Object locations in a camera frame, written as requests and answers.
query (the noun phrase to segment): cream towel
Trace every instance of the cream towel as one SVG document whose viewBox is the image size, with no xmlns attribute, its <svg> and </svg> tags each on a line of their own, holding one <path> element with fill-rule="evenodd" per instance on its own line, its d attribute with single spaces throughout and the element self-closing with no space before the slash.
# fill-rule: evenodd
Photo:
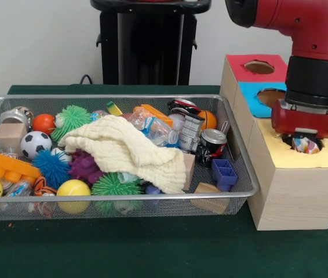
<svg viewBox="0 0 328 278">
<path fill-rule="evenodd" d="M 123 117 L 108 115 L 68 132 L 59 142 L 67 152 L 82 149 L 103 172 L 128 172 L 152 182 L 164 193 L 183 193 L 183 153 L 155 146 Z"/>
</svg>

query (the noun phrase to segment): soccer ball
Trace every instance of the soccer ball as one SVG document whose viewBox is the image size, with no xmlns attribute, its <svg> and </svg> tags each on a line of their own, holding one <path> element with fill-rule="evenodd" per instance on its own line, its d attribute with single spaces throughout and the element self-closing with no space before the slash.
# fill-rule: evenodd
<svg viewBox="0 0 328 278">
<path fill-rule="evenodd" d="M 69 163 L 72 161 L 71 155 L 60 148 L 54 148 L 53 150 L 51 150 L 50 153 L 52 155 L 57 155 L 58 153 L 60 153 L 60 161 L 62 162 Z"/>
<path fill-rule="evenodd" d="M 21 151 L 31 160 L 44 149 L 51 149 L 52 141 L 47 134 L 41 131 L 32 131 L 21 140 Z"/>
</svg>

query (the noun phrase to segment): green spiky ball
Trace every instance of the green spiky ball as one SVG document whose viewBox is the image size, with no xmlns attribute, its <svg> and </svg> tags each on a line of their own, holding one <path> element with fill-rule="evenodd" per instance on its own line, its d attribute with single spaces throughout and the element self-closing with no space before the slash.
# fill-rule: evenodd
<svg viewBox="0 0 328 278">
<path fill-rule="evenodd" d="M 92 186 L 92 195 L 137 195 L 141 194 L 141 188 L 138 186 L 137 181 L 127 182 L 122 184 L 117 173 L 108 173 L 101 177 L 99 181 Z M 104 215 L 115 215 L 117 207 L 128 207 L 129 210 L 139 210 L 142 206 L 142 201 L 98 201 L 95 206 Z"/>
<path fill-rule="evenodd" d="M 63 126 L 56 128 L 50 135 L 52 140 L 59 142 L 66 133 L 90 123 L 90 113 L 82 107 L 69 105 L 57 116 L 63 119 Z"/>
</svg>

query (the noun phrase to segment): wire mesh basket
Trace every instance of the wire mesh basket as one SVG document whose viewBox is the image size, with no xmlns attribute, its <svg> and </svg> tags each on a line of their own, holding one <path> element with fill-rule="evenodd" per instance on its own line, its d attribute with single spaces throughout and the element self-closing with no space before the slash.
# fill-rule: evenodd
<svg viewBox="0 0 328 278">
<path fill-rule="evenodd" d="M 11 95 L 0 97 L 0 114 L 18 106 L 29 108 L 35 115 L 42 113 L 55 115 L 68 105 L 78 105 L 92 112 L 104 109 L 111 100 L 123 112 L 131 112 L 134 107 L 142 103 L 151 104 L 162 112 L 168 112 L 167 103 L 179 97 L 191 100 L 203 110 L 212 111 L 218 120 L 217 129 L 221 129 L 225 121 L 230 123 L 229 135 L 233 136 L 232 140 L 236 142 L 240 153 L 237 157 L 232 157 L 227 149 L 223 157 L 230 161 L 238 176 L 238 182 L 230 192 L 194 193 L 200 182 L 215 184 L 212 170 L 196 164 L 190 188 L 185 194 L 0 197 L 0 220 L 236 214 L 247 197 L 258 191 L 259 184 L 231 107 L 221 96 Z"/>
</svg>

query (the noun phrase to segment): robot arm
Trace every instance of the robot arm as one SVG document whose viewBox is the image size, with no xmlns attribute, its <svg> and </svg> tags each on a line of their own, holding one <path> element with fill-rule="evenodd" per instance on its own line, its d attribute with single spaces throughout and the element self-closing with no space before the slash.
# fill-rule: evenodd
<svg viewBox="0 0 328 278">
<path fill-rule="evenodd" d="M 328 0 L 225 0 L 232 21 L 293 40 L 285 100 L 272 109 L 279 133 L 328 138 Z"/>
</svg>

